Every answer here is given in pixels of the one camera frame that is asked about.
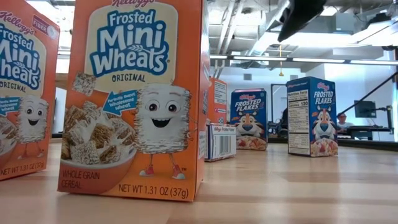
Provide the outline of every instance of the cartoon mini wheat mascot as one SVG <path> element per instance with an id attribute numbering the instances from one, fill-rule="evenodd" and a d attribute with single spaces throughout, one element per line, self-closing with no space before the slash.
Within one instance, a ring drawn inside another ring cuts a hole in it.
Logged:
<path id="1" fill-rule="evenodd" d="M 173 168 L 172 177 L 185 179 L 173 154 L 188 147 L 190 99 L 188 90 L 169 84 L 148 84 L 138 91 L 134 121 L 136 146 L 143 154 L 150 155 L 149 165 L 140 171 L 141 176 L 155 174 L 154 154 L 168 154 Z"/>
<path id="2" fill-rule="evenodd" d="M 18 159 L 27 157 L 27 145 L 36 142 L 37 157 L 43 156 L 43 149 L 39 141 L 45 137 L 47 129 L 47 113 L 49 104 L 36 96 L 28 95 L 21 98 L 17 115 L 17 138 L 19 143 L 25 144 L 25 151 Z"/>

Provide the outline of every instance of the tiger cartoon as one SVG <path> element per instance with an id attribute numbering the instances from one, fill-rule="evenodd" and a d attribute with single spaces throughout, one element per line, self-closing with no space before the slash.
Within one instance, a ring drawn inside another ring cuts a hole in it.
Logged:
<path id="1" fill-rule="evenodd" d="M 239 112 L 238 115 L 241 117 L 239 122 L 236 123 L 236 136 L 254 136 L 261 138 L 264 134 L 264 127 L 261 123 L 257 122 L 254 118 L 257 115 L 257 111 L 253 113 Z"/>
<path id="2" fill-rule="evenodd" d="M 331 120 L 329 112 L 331 111 L 331 107 L 321 108 L 319 105 L 317 107 L 318 119 L 314 121 L 312 126 L 312 133 L 315 135 L 315 140 L 327 138 L 334 140 L 335 135 L 337 134 L 337 126 Z"/>

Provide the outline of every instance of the blue arrow banner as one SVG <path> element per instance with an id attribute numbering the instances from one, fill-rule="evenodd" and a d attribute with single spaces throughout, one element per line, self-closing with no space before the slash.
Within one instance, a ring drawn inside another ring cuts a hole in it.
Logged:
<path id="1" fill-rule="evenodd" d="M 136 108 L 137 91 L 130 90 L 119 94 L 111 92 L 104 104 L 104 111 L 107 113 L 122 115 L 122 111 Z"/>
<path id="2" fill-rule="evenodd" d="M 0 98 L 0 115 L 6 116 L 7 113 L 16 112 L 19 109 L 19 97 Z"/>

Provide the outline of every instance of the wooden surface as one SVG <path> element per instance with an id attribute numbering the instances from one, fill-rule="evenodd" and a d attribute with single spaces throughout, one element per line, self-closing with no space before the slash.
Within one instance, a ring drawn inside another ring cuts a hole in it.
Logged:
<path id="1" fill-rule="evenodd" d="M 398 223 L 398 153 L 286 150 L 271 144 L 206 164 L 196 201 L 178 203 L 58 193 L 60 145 L 52 144 L 46 171 L 0 182 L 0 223 Z"/>

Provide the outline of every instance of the orange cereal box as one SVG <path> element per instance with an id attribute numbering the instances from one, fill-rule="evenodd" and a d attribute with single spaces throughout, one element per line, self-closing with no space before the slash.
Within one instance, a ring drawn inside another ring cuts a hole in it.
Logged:
<path id="1" fill-rule="evenodd" d="M 76 0 L 59 191 L 194 199 L 207 147 L 205 4 Z"/>
<path id="2" fill-rule="evenodd" d="M 214 124 L 226 124 L 226 83 L 217 78 L 210 78 L 210 83 L 208 118 Z"/>
<path id="3" fill-rule="evenodd" d="M 60 29 L 24 0 L 0 8 L 0 180 L 45 169 Z"/>

